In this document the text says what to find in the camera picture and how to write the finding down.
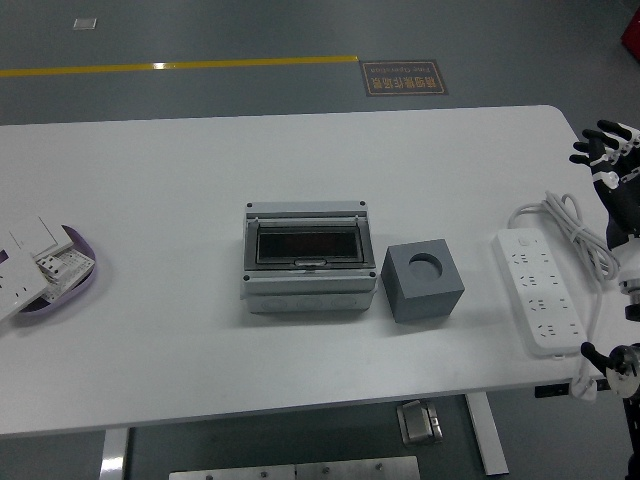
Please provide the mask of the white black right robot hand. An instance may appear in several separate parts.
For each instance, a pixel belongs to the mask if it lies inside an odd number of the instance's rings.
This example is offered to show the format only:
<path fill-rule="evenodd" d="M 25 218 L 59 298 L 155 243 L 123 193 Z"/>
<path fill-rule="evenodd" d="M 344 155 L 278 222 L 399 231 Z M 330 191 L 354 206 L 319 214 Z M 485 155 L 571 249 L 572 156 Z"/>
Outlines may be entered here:
<path fill-rule="evenodd" d="M 609 120 L 585 129 L 569 157 L 591 172 L 593 187 L 609 215 L 606 243 L 620 263 L 618 282 L 639 283 L 639 130 Z"/>

